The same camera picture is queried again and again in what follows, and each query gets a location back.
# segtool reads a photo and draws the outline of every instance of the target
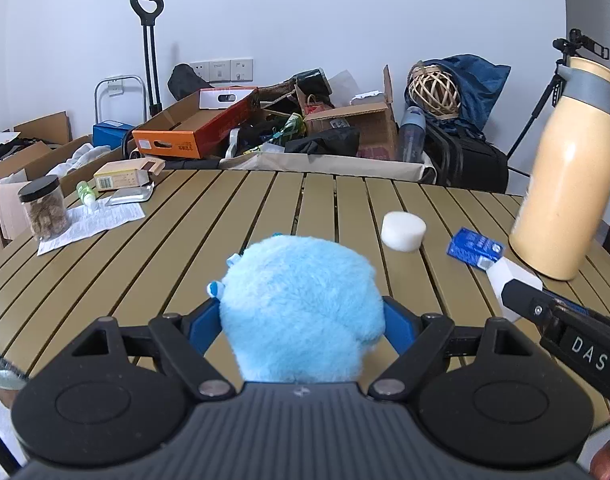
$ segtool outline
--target blue water bottle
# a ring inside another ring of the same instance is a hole
[[[422,162],[424,146],[425,117],[418,106],[410,106],[403,115],[398,133],[399,160],[403,162]]]

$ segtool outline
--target black cap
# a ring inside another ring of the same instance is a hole
[[[58,177],[56,175],[46,175],[36,180],[32,180],[27,186],[18,192],[21,202],[33,202],[48,195],[58,187]]]

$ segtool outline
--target wall outlet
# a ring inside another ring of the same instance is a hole
[[[189,63],[194,69],[196,75],[202,78],[204,81],[210,81],[210,62],[209,61],[197,61],[195,63]]]
[[[210,61],[210,83],[231,81],[231,61]]]
[[[107,91],[110,96],[122,95],[124,93],[122,79],[114,79],[113,81],[109,81],[107,83]]]
[[[254,60],[253,59],[232,59],[231,60],[231,80],[253,81],[254,80]]]

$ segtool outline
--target blue box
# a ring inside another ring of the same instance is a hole
[[[118,121],[103,121],[94,125],[92,130],[92,144],[94,146],[109,146],[112,150],[122,144],[122,138],[135,126],[119,123]]]
[[[464,227],[451,239],[447,254],[468,265],[487,270],[502,258],[504,245]]]

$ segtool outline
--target black label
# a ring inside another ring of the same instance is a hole
[[[583,369],[610,384],[610,353],[573,328],[565,330],[560,349],[581,367],[574,371],[583,375]]]

